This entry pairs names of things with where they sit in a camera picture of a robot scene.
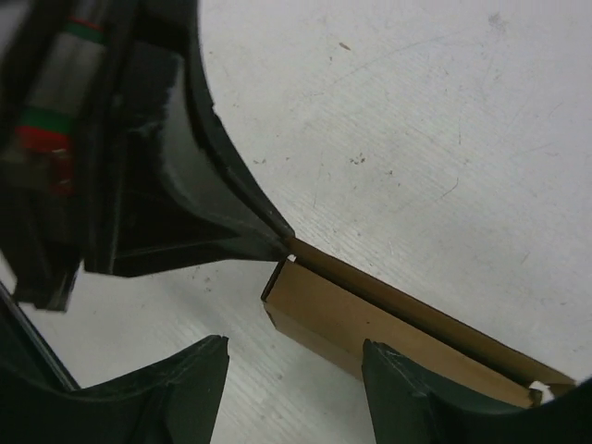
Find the scratch on surface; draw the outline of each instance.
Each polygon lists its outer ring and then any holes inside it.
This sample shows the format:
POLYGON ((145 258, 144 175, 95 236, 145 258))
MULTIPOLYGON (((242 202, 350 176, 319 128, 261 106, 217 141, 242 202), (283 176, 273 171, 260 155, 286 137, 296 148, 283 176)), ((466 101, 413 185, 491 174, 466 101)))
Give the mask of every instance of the scratch on surface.
POLYGON ((504 138, 508 135, 508 133, 510 132, 510 129, 512 128, 512 125, 516 121, 516 118, 518 118, 518 116, 520 116, 522 114, 522 112, 524 111, 524 109, 526 108, 526 106, 528 105, 528 103, 530 102, 530 99, 532 99, 534 94, 535 94, 535 90, 531 91, 528 94, 528 97, 526 97, 526 100, 524 100, 524 103, 522 104, 522 106, 520 106, 518 108, 518 111, 516 111, 516 114, 514 114, 514 116, 512 117, 512 120, 510 120, 510 123, 506 127, 506 134, 504 135, 504 138))
POLYGON ((557 111, 557 108, 559 108, 561 105, 563 105, 563 102, 561 102, 560 104, 556 105, 553 109, 551 109, 551 112, 549 113, 549 115, 547 116, 547 118, 550 118, 553 115, 553 113, 555 111, 557 111))
POLYGON ((304 94, 304 95, 302 96, 302 98, 303 98, 303 99, 308 99, 309 97, 316 97, 316 96, 318 96, 318 95, 325 95, 325 93, 324 93, 324 92, 322 92, 322 91, 321 91, 321 92, 311 92, 310 94, 304 94))
POLYGON ((555 142, 545 143, 544 145, 536 146, 535 148, 531 148, 530 150, 520 151, 520 152, 518 152, 516 154, 511 155, 508 158, 509 159, 513 159, 514 157, 518 157, 519 155, 528 154, 528 153, 532 153, 534 151, 543 150, 543 149, 547 148, 548 146, 551 146, 553 143, 555 143, 555 142))
POLYGON ((421 381, 415 379, 411 375, 408 375, 405 371, 404 364, 397 360, 397 358, 401 357, 401 355, 391 351, 384 351, 384 353, 389 354, 391 357, 391 359, 388 360, 390 366, 397 371, 397 373, 405 380, 405 382, 407 382, 407 384, 409 384, 410 387, 416 390, 417 393, 415 395, 425 395, 426 388, 422 387, 423 384, 421 381))
POLYGON ((411 128, 412 130, 415 130, 417 132, 419 132, 421 135, 423 135, 424 137, 427 137, 429 139, 430 142, 435 143, 436 141, 434 141, 434 138, 429 136, 428 134, 424 133, 423 131, 421 131, 420 129, 416 128, 415 126, 411 125, 411 124, 407 124, 407 126, 409 128, 411 128))
POLYGON ((232 76, 230 76, 230 73, 228 72, 226 65, 224 65, 223 63, 220 63, 220 67, 222 67, 222 70, 224 71, 224 74, 226 74, 227 79, 232 79, 232 76))
POLYGON ((483 76, 483 79, 481 80, 481 85, 480 85, 481 93, 483 92, 483 87, 485 85, 487 77, 489 76, 489 71, 491 71, 491 66, 493 65, 493 59, 495 58, 496 54, 497 53, 494 52, 493 55, 489 58, 489 65, 487 66, 485 76, 483 76))
POLYGON ((361 71, 362 69, 366 69, 366 68, 370 67, 371 65, 374 65, 376 62, 379 62, 380 60, 383 60, 383 59, 385 59, 385 58, 387 58, 389 56, 392 56, 393 54, 400 53, 402 51, 406 51, 408 49, 414 48, 415 46, 419 46, 420 44, 438 42, 440 40, 446 39, 447 37, 451 37, 453 35, 460 34, 461 32, 465 32, 467 29, 468 28, 463 28, 463 29, 461 29, 459 31, 448 32, 446 34, 442 34, 442 35, 439 35, 437 37, 432 37, 430 39, 421 40, 421 41, 415 42, 415 43, 409 43, 409 44, 406 44, 405 46, 402 46, 400 48, 395 48, 395 49, 392 49, 390 51, 387 51, 385 54, 379 55, 378 57, 375 57, 372 60, 369 60, 368 62, 366 62, 363 65, 361 65, 360 67, 358 67, 358 68, 356 68, 356 69, 348 72, 347 74, 344 74, 343 76, 338 77, 336 80, 334 80, 332 83, 330 83, 327 86, 327 89, 328 88, 332 88, 333 86, 335 86, 338 83, 344 81, 345 79, 349 78, 353 74, 361 71))
POLYGON ((147 138, 154 134, 156 131, 162 130, 163 127, 163 122, 161 120, 155 119, 147 121, 146 123, 136 128, 128 129, 128 132, 130 134, 139 134, 141 137, 147 138))
POLYGON ((313 199, 313 208, 316 208, 316 197, 318 196, 318 183, 321 180, 321 172, 323 171, 323 156, 325 155, 324 151, 321 151, 321 160, 318 163, 318 173, 316 174, 316 182, 314 183, 314 199, 313 199))
POLYGON ((450 188, 448 191, 446 191, 444 194, 442 194, 440 197, 438 197, 436 199, 436 201, 441 201, 442 199, 444 199, 451 192, 453 192, 454 190, 456 190, 456 187, 458 187, 458 186, 459 186, 459 178, 456 178, 456 183, 454 184, 454 186, 452 188, 450 188))

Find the curved plastic piece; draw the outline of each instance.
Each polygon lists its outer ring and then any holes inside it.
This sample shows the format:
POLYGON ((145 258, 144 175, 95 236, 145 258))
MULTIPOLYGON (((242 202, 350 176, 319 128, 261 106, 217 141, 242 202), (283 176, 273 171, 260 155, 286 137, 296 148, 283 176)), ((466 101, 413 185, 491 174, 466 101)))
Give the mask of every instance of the curved plastic piece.
POLYGON ((439 376, 367 340, 364 384, 376 444, 592 442, 592 380, 523 410, 439 376))
POLYGON ((201 340, 164 361, 72 392, 0 363, 2 442, 210 442, 228 368, 227 340, 201 340))
POLYGON ((21 377, 36 380, 58 391, 80 388, 2 284, 0 338, 0 363, 11 363, 21 377))
POLYGON ((125 136, 106 147, 126 180, 111 181, 96 250, 111 248, 87 258, 87 270, 131 277, 288 254, 291 227, 215 114, 198 9, 196 0, 141 2, 119 85, 116 131, 125 136), (116 202, 120 211, 109 211, 116 202))

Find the white surface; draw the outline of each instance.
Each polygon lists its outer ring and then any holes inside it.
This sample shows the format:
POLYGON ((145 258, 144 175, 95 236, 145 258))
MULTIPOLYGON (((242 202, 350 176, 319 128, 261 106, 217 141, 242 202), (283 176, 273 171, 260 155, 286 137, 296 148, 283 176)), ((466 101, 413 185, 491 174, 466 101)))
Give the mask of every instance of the white surface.
MULTIPOLYGON (((584 378, 590 17, 587 0, 203 0, 203 50, 216 111, 302 239, 584 378)), ((32 316, 85 385, 230 336, 214 442, 373 442, 362 385, 268 322, 272 267, 84 277, 68 315, 32 316)))

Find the dark green plastic part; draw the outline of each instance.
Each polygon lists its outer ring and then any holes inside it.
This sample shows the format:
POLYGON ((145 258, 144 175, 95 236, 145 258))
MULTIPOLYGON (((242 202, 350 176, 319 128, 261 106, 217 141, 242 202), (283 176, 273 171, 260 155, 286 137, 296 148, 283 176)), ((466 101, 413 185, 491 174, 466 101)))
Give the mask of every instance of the dark green plastic part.
POLYGON ((71 376, 56 375, 56 367, 66 369, 51 349, 33 345, 36 332, 15 318, 18 307, 9 308, 6 297, 0 305, 3 444, 210 442, 228 369, 226 338, 210 336, 164 361, 79 389, 71 376))
POLYGON ((385 344, 364 344, 376 444, 588 444, 592 380, 523 410, 426 370, 385 344))

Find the cardboard strip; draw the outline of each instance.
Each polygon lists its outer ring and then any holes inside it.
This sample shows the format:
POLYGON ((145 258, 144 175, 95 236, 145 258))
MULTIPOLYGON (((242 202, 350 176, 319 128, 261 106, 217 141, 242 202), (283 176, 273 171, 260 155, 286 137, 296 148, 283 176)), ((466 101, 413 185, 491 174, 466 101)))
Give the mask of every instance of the cardboard strip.
POLYGON ((491 398, 529 407, 528 388, 380 310, 303 266, 287 262, 265 298, 277 329, 360 377, 365 339, 491 398))
POLYGON ((551 389, 560 387, 567 390, 575 387, 571 377, 301 240, 291 239, 290 250, 297 256, 297 262, 315 273, 520 384, 529 385, 533 381, 540 381, 551 389))

